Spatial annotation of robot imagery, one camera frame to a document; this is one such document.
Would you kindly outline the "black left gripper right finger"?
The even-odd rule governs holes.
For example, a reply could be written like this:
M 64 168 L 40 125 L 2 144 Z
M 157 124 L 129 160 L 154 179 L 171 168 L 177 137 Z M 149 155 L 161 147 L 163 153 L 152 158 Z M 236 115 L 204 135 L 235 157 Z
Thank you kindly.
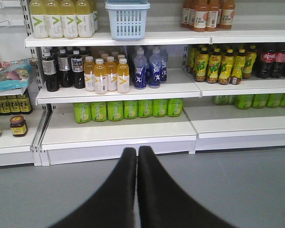
M 203 207 L 168 174 L 150 146 L 138 155 L 137 195 L 143 228 L 232 228 Z

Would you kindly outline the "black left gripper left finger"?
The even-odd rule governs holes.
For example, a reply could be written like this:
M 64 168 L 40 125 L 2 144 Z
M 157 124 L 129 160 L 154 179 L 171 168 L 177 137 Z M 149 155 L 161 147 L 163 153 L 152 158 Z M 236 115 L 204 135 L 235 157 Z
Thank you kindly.
M 100 188 L 79 208 L 52 228 L 133 228 L 136 150 L 124 148 L 118 163 Z

